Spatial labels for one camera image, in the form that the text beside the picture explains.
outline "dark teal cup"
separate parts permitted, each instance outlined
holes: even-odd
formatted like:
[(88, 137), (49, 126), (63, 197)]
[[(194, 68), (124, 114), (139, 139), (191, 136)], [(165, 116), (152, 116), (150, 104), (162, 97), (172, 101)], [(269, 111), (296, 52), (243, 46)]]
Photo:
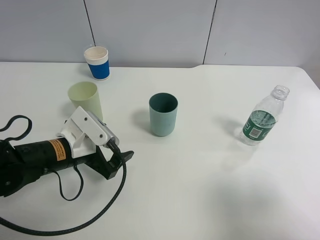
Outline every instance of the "dark teal cup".
[(169, 93), (157, 93), (149, 100), (151, 131), (160, 137), (168, 136), (176, 125), (178, 100)]

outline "pale green cup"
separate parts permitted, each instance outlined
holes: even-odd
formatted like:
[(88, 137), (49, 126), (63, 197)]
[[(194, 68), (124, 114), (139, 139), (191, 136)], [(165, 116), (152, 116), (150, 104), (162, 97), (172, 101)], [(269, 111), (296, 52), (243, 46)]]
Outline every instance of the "pale green cup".
[(103, 121), (98, 87), (93, 82), (82, 81), (74, 84), (68, 90), (68, 97), (76, 108), (81, 106)]

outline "clear bottle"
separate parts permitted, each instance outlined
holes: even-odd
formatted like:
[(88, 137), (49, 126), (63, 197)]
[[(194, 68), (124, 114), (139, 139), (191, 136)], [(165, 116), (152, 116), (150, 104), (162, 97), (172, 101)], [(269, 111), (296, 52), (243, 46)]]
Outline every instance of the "clear bottle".
[(278, 85), (269, 96), (265, 97), (255, 106), (240, 133), (242, 142), (254, 146), (267, 136), (277, 123), (289, 92), (289, 88)]

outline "plastic cup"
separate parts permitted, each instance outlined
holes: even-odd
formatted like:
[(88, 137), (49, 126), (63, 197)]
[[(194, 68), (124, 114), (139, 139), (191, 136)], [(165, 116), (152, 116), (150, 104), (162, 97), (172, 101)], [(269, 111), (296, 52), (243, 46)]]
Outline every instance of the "plastic cup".
[(84, 57), (94, 79), (102, 81), (110, 76), (108, 50), (104, 46), (87, 46), (84, 49)]
[(74, 84), (68, 90), (68, 97), (76, 108), (81, 106), (103, 121), (98, 87), (93, 82), (82, 81)]
[(151, 131), (160, 137), (168, 136), (176, 125), (178, 100), (169, 93), (157, 93), (149, 100)]

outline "gray wall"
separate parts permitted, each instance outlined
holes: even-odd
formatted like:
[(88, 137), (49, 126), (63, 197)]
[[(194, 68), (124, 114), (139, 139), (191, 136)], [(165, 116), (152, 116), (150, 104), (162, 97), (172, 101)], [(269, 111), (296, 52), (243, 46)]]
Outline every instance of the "gray wall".
[(91, 43), (82, 0), (1, 0), (0, 61), (83, 62)]
[[(86, 0), (111, 66), (203, 63), (215, 0)], [(83, 0), (2, 0), (0, 61), (84, 62), (93, 43)]]
[(320, 0), (218, 0), (205, 64), (298, 66), (320, 81)]
[(85, 0), (94, 38), (110, 64), (195, 67), (203, 63), (215, 0)]
[(94, 38), (83, 0), (2, 0), (0, 61), (84, 62), (95, 39), (112, 66), (299, 66), (320, 83), (320, 0), (218, 0), (213, 24), (216, 0), (85, 2)]

